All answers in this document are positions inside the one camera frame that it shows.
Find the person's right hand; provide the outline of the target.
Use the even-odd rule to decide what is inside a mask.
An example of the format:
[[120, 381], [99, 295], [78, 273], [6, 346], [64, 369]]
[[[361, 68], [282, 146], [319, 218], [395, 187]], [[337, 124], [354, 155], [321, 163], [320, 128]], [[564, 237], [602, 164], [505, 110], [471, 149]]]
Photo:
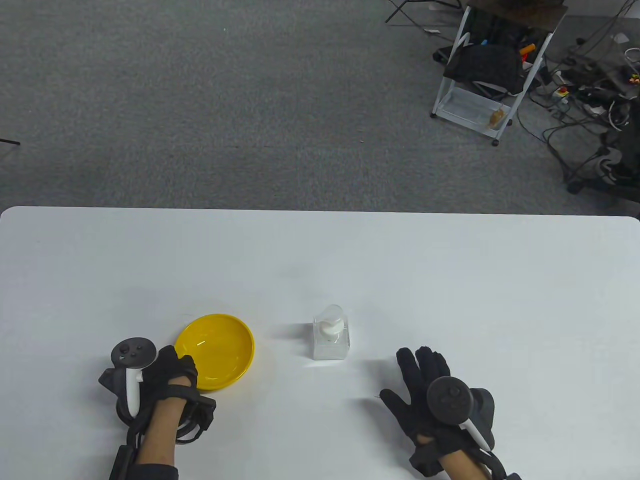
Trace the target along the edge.
[[416, 351], [399, 349], [396, 359], [409, 393], [406, 403], [395, 391], [382, 389], [379, 397], [396, 418], [400, 429], [413, 442], [411, 466], [423, 477], [432, 478], [445, 472], [445, 457], [464, 454], [470, 458], [471, 471], [462, 479], [506, 479], [505, 467], [494, 454], [482, 454], [473, 437], [458, 426], [436, 419], [428, 405], [428, 389], [433, 382], [451, 374], [444, 356], [428, 346]]

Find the person's left hand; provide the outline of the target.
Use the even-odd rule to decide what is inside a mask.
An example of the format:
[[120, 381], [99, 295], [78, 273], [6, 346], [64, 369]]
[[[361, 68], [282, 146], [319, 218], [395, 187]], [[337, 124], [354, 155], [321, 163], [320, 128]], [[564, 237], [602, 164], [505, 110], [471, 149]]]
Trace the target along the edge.
[[174, 346], [167, 345], [158, 351], [156, 360], [142, 370], [141, 409], [153, 413], [157, 402], [183, 400], [176, 443], [190, 444], [209, 429], [214, 420], [217, 402], [202, 395], [197, 388], [198, 370], [189, 355], [178, 356]]

